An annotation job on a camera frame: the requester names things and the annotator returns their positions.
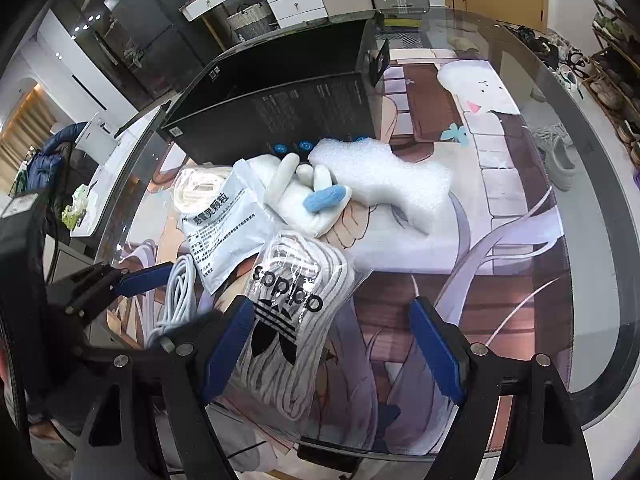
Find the beige curtain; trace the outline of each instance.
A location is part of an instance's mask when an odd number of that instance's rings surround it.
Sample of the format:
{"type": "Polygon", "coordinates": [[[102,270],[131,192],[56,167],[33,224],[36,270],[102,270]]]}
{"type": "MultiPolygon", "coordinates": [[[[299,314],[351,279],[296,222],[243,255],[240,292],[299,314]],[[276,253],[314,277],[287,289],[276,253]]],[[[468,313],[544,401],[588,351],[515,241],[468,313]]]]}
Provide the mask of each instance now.
{"type": "Polygon", "coordinates": [[[56,118],[47,108],[40,86],[27,95],[9,118],[0,139],[0,189],[9,192],[30,146],[42,148],[56,118]]]}

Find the woven basket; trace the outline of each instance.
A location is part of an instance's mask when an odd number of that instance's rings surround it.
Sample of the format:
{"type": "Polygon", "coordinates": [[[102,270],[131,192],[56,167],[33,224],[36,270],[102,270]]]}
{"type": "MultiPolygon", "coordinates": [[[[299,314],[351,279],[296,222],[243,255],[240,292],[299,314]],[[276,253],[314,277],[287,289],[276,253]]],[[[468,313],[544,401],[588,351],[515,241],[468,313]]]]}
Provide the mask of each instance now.
{"type": "Polygon", "coordinates": [[[266,0],[242,9],[226,19],[226,22],[242,40],[250,40],[272,30],[273,12],[266,0]]]}

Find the blue gripper pad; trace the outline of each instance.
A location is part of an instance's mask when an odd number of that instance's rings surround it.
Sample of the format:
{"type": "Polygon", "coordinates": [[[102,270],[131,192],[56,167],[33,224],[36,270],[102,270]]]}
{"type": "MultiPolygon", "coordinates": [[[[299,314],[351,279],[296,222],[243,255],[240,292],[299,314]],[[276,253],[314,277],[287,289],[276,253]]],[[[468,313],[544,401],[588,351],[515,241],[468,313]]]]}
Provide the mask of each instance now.
{"type": "Polygon", "coordinates": [[[115,287],[115,293],[117,296],[132,298],[148,290],[164,286],[169,281],[169,274],[171,274],[173,266],[172,262],[167,262],[124,274],[115,287]]]}
{"type": "Polygon", "coordinates": [[[428,300],[415,298],[409,305],[409,326],[441,393],[460,406],[466,396],[469,360],[462,346],[450,348],[445,341],[443,332],[450,325],[428,300]]]}
{"type": "Polygon", "coordinates": [[[244,343],[249,339],[253,328],[254,302],[248,298],[242,298],[242,304],[238,306],[233,319],[207,361],[201,390],[204,402],[211,402],[224,391],[236,361],[240,357],[240,352],[244,348],[244,343]]]}

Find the white plastic sachet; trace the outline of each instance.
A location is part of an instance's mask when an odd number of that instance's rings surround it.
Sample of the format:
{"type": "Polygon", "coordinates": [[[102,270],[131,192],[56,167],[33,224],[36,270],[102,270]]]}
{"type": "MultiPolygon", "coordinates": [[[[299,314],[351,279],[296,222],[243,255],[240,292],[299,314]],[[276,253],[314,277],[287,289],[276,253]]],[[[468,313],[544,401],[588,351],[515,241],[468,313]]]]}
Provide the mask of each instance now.
{"type": "Polygon", "coordinates": [[[273,235],[276,221],[262,206],[263,199],[260,179],[240,159],[204,211],[180,216],[180,230],[209,294],[273,235]]]}

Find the blue jacket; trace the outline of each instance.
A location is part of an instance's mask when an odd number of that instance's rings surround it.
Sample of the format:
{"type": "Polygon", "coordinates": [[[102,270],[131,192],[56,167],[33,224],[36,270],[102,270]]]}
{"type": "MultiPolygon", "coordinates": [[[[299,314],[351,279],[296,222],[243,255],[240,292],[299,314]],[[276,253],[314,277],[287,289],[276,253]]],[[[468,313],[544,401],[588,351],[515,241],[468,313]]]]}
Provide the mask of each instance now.
{"type": "Polygon", "coordinates": [[[64,157],[55,153],[56,148],[63,142],[76,142],[85,126],[86,122],[70,124],[47,139],[42,149],[31,159],[27,168],[28,191],[46,187],[49,181],[57,175],[63,167],[64,157]]]}

